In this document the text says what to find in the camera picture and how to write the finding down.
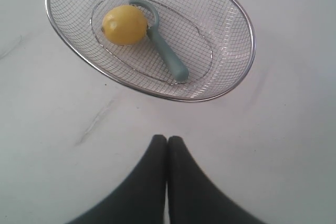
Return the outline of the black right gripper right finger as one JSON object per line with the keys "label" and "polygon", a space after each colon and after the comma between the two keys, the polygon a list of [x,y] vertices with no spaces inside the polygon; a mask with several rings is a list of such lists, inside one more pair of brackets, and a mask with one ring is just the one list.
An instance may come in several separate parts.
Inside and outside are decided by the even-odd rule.
{"label": "black right gripper right finger", "polygon": [[169,138],[167,155],[170,223],[263,223],[212,183],[181,137]]}

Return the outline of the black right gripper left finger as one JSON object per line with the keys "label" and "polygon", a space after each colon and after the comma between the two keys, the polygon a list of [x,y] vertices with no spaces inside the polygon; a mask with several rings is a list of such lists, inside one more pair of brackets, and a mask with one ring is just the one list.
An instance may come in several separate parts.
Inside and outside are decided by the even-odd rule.
{"label": "black right gripper left finger", "polygon": [[105,199],[70,223],[163,223],[167,139],[154,135],[127,178]]}

